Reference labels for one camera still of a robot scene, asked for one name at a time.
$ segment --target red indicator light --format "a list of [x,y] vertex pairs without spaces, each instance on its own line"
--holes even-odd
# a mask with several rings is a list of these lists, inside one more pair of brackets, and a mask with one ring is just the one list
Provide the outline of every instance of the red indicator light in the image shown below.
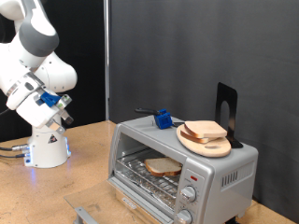
[[197,178],[195,176],[191,176],[191,179],[197,181]]

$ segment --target toast slice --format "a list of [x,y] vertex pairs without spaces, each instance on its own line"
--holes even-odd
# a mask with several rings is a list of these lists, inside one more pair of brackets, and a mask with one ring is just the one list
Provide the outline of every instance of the toast slice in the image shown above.
[[185,128],[196,138],[225,137],[227,132],[218,123],[212,120],[186,121]]
[[192,134],[190,133],[189,130],[187,130],[185,128],[185,125],[181,125],[180,128],[180,135],[183,136],[184,138],[187,138],[195,143],[201,143],[201,144],[204,144],[204,143],[208,143],[210,141],[213,141],[215,139],[217,139],[217,137],[210,137],[210,138],[196,138],[196,137],[193,137]]
[[179,175],[181,172],[180,163],[171,158],[147,159],[144,163],[150,174],[155,176]]

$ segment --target black curtain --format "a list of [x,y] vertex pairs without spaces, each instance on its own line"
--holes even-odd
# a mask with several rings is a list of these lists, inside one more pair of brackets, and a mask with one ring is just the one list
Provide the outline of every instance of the black curtain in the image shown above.
[[298,223],[299,1],[111,0],[111,21],[110,119],[213,120],[218,82],[236,89],[235,137],[259,150],[254,197]]
[[[102,1],[43,0],[47,16],[60,37],[56,54],[71,64],[77,86],[67,91],[73,102],[66,108],[74,118],[72,128],[105,120],[105,34]],[[12,21],[0,17],[0,40],[8,43],[15,35]],[[7,97],[0,94],[0,112]],[[0,142],[31,135],[31,126],[15,111],[0,117]]]

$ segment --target control knob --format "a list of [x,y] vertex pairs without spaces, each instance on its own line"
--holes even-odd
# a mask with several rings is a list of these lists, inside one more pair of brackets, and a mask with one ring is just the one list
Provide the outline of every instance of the control knob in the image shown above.
[[175,224],[191,224],[192,216],[187,210],[181,210],[175,217]]
[[185,189],[182,189],[179,194],[182,196],[184,200],[186,200],[188,203],[192,203],[196,199],[196,193],[195,189],[191,186],[186,187]]

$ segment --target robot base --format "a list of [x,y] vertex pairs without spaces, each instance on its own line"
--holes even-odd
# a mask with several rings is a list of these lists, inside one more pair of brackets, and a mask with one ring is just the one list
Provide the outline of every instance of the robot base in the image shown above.
[[46,126],[42,129],[33,127],[28,144],[30,153],[24,157],[25,166],[51,168],[64,164],[71,155],[67,138]]

